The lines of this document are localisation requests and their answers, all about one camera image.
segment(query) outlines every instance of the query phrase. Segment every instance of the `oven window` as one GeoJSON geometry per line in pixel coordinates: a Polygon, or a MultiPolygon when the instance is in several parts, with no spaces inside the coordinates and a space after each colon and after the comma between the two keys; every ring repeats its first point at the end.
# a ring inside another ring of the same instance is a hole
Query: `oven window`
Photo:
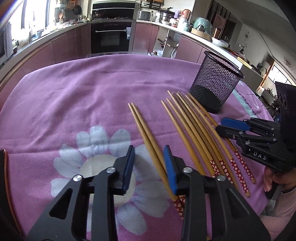
{"type": "Polygon", "coordinates": [[[5,48],[4,48],[4,31],[0,36],[0,58],[5,55],[5,48]]]}
{"type": "Polygon", "coordinates": [[[109,32],[101,34],[101,46],[119,46],[120,32],[109,32]]]}

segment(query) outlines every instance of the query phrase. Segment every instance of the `silver screw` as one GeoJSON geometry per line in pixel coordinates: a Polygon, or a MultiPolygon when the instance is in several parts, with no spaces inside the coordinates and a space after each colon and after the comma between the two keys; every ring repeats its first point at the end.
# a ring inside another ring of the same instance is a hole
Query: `silver screw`
{"type": "Polygon", "coordinates": [[[184,167],[183,168],[183,172],[185,172],[185,173],[191,173],[192,172],[192,168],[191,167],[184,167]]]}
{"type": "Polygon", "coordinates": [[[222,175],[219,175],[219,176],[217,176],[217,180],[221,181],[221,182],[224,182],[226,180],[226,177],[222,176],[222,175]]]}
{"type": "Polygon", "coordinates": [[[76,175],[76,176],[73,177],[74,182],[79,182],[81,179],[82,179],[81,175],[76,175]]]}
{"type": "Polygon", "coordinates": [[[114,173],[116,171],[116,168],[115,167],[109,167],[106,172],[108,173],[114,173]]]}

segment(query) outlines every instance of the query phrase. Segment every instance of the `pink sweater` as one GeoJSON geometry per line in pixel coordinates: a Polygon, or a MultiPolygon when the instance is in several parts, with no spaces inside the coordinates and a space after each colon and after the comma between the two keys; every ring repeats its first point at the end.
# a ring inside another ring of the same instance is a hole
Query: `pink sweater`
{"type": "Polygon", "coordinates": [[[281,194],[276,201],[273,216],[260,215],[260,219],[274,240],[285,228],[296,210],[296,188],[281,194]]]}

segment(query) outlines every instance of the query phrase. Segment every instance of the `human hand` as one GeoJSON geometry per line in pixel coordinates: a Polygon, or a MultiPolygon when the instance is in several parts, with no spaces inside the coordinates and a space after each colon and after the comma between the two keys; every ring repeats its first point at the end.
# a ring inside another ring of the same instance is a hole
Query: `human hand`
{"type": "Polygon", "coordinates": [[[265,192],[269,192],[271,190],[273,181],[278,184],[285,184],[283,189],[284,191],[292,189],[296,186],[296,168],[293,168],[289,172],[278,172],[275,174],[274,171],[271,170],[269,167],[265,167],[263,177],[263,185],[265,192]]]}

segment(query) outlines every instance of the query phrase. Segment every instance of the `ceiling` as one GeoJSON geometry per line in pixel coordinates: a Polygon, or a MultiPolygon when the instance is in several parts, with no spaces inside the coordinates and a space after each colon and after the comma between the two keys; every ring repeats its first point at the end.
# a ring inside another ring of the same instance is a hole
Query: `ceiling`
{"type": "Polygon", "coordinates": [[[216,1],[243,24],[268,37],[296,59],[296,32],[274,0],[216,1]]]}

